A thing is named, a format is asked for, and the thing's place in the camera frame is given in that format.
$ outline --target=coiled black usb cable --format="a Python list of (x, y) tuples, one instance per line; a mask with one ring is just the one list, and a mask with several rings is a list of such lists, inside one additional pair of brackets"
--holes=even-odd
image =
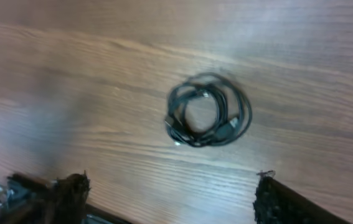
[[(211, 78), (211, 82), (199, 83), (197, 81)], [(192, 88), (181, 95), (179, 90)], [(222, 87), (231, 89), (238, 103), (238, 116), (228, 119), (227, 96)], [(217, 104), (215, 123), (204, 132), (194, 132), (186, 121), (186, 108), (190, 100), (212, 96)], [(192, 147), (224, 146), (242, 136), (250, 127), (252, 109), (247, 97), (232, 83), (216, 73), (201, 73), (187, 79), (185, 83), (176, 86), (168, 96), (168, 113), (165, 117), (168, 135), (180, 144)]]

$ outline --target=cable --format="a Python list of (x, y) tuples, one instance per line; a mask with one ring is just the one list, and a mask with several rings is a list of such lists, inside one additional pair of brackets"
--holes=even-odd
[[(212, 78), (214, 81), (197, 83), (195, 81)], [(228, 119), (227, 96), (222, 88), (230, 89), (237, 99), (238, 116)], [(178, 95), (179, 90), (188, 89)], [(190, 100), (212, 96), (217, 105), (215, 122), (204, 132), (193, 131), (186, 121), (186, 108)], [(250, 127), (252, 109), (247, 97), (232, 83), (216, 73), (201, 73), (190, 77), (186, 82), (174, 87), (168, 96), (168, 113), (165, 117), (166, 130), (176, 144), (192, 147), (224, 146), (241, 137)]]

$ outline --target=wire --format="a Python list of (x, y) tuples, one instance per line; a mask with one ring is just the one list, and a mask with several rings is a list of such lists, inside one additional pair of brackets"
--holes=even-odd
[[(204, 84), (196, 82), (204, 78), (212, 78), (213, 81)], [(188, 88), (190, 90), (178, 95), (179, 91)], [(230, 120), (227, 95), (222, 88), (230, 89), (237, 99), (238, 116)], [(204, 132), (195, 132), (186, 121), (187, 104), (190, 100), (208, 96), (213, 97), (217, 105), (215, 122)], [(251, 121), (252, 109), (248, 98), (227, 79), (216, 73), (201, 73), (190, 77), (186, 82), (175, 86), (168, 96), (166, 130), (176, 144), (187, 144), (192, 147), (224, 146), (241, 137), (250, 127)]]

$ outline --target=wooden surface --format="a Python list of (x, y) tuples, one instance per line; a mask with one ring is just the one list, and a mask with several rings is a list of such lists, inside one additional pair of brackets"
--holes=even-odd
[[(176, 147), (166, 95), (207, 71), (252, 126)], [(253, 223), (268, 169), (353, 222), (353, 1), (0, 0), (0, 180), (84, 169), (92, 203), (135, 223)]]

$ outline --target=wood grain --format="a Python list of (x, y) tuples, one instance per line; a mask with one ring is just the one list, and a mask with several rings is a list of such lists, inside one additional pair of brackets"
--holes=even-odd
[[(252, 126), (176, 147), (166, 95), (208, 71)], [(131, 222), (254, 223), (268, 169), (353, 223), (353, 1), (0, 0), (0, 181), (87, 170), (91, 202)]]

